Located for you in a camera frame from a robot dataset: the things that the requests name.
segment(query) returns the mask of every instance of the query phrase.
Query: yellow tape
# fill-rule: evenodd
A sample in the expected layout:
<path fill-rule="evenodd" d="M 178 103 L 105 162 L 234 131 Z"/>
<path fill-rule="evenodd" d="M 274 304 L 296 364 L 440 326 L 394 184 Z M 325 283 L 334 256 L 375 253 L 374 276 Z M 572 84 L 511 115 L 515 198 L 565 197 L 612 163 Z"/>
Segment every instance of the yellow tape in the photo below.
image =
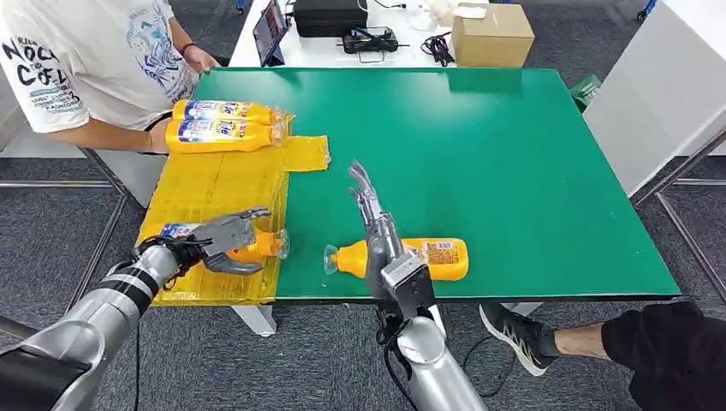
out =
<path fill-rule="evenodd" d="M 158 234 L 167 223 L 206 220 L 266 206 L 272 216 L 257 221 L 258 228 L 284 228 L 288 172 L 326 170 L 328 139 L 290 137 L 283 145 L 256 152 L 171 154 L 152 197 L 138 242 Z M 161 291 L 158 306 L 223 306 L 261 304 L 275 299 L 280 260 L 267 259 L 264 269 L 250 277 L 221 274 L 196 265 L 176 280 L 171 291 Z"/>

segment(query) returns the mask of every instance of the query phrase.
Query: man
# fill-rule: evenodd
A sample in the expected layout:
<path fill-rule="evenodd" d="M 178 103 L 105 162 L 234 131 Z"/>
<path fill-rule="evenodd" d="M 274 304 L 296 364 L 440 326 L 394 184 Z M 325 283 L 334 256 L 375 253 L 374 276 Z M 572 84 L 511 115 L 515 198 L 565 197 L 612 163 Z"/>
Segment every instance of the man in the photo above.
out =
<path fill-rule="evenodd" d="M 110 150 L 167 152 L 174 102 L 219 65 L 168 0 L 3 0 L 0 45 L 35 132 Z"/>
<path fill-rule="evenodd" d="M 645 411 L 726 408 L 726 322 L 704 317 L 692 302 L 652 305 L 569 330 L 500 304 L 482 304 L 479 313 L 532 375 L 567 355 L 613 360 L 635 372 L 630 393 Z"/>

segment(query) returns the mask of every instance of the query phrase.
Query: robot finger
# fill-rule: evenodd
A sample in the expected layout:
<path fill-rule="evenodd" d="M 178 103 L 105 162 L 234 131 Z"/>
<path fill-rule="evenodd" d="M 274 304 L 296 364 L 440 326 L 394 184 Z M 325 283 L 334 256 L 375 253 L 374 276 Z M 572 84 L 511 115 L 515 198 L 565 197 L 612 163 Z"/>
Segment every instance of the robot finger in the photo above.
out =
<path fill-rule="evenodd" d="M 251 276 L 255 272 L 262 270 L 261 264 L 234 261 L 224 253 L 207 257 L 204 259 L 204 264 L 210 271 L 227 272 L 229 274 L 237 274 L 241 276 Z"/>

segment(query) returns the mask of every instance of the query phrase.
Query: sneaker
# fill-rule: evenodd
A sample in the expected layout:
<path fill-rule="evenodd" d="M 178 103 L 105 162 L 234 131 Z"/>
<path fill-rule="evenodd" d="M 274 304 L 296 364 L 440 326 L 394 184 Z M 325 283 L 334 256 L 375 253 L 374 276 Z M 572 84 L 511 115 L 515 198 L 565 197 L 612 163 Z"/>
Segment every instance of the sneaker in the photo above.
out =
<path fill-rule="evenodd" d="M 539 334 L 544 325 L 518 313 L 512 313 L 502 304 L 486 302 L 479 305 L 479 315 L 486 329 L 496 338 L 509 344 L 521 364 L 538 377 L 557 357 L 539 353 Z"/>

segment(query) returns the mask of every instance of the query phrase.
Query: green mat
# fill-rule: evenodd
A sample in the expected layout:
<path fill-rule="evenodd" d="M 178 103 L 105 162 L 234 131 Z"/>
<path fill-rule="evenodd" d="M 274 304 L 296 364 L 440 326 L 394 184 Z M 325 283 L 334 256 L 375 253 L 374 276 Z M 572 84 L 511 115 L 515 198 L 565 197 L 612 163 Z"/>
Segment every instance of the green mat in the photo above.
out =
<path fill-rule="evenodd" d="M 554 70 L 228 68 L 194 96 L 279 106 L 295 134 L 329 136 L 330 169 L 290 177 L 278 299 L 368 296 L 322 267 L 326 244 L 363 237 L 354 158 L 402 235 L 467 243 L 467 276 L 438 297 L 679 294 Z"/>

